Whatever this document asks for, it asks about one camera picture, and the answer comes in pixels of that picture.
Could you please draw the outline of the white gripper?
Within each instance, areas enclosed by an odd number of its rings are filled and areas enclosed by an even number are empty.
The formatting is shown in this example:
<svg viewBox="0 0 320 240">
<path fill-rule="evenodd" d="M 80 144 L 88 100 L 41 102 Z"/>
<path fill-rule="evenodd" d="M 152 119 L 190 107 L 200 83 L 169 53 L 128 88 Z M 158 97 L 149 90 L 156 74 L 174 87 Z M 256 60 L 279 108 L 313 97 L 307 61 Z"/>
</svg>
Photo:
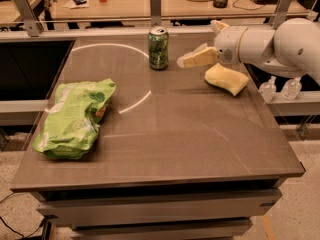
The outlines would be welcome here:
<svg viewBox="0 0 320 240">
<path fill-rule="evenodd" d="M 210 26 L 217 35 L 214 39 L 214 46 L 206 43 L 197 47 L 177 59 L 177 65 L 181 68 L 191 68 L 214 64 L 218 58 L 224 63 L 238 63 L 239 48 L 243 34 L 247 27 L 229 27 L 228 24 L 212 20 Z"/>
</svg>

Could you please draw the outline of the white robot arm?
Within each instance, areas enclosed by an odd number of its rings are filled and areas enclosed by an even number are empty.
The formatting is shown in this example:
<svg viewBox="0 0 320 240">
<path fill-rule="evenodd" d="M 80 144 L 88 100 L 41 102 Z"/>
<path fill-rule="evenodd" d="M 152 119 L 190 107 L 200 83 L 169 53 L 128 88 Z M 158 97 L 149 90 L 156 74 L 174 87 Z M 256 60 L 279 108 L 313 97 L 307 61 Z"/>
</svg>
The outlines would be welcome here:
<svg viewBox="0 0 320 240">
<path fill-rule="evenodd" d="M 296 78 L 309 75 L 320 83 L 320 27 L 304 18 L 293 18 L 278 27 L 229 26 L 211 22 L 212 46 L 204 43 L 178 58 L 182 68 L 209 64 L 251 64 L 269 74 Z"/>
</svg>

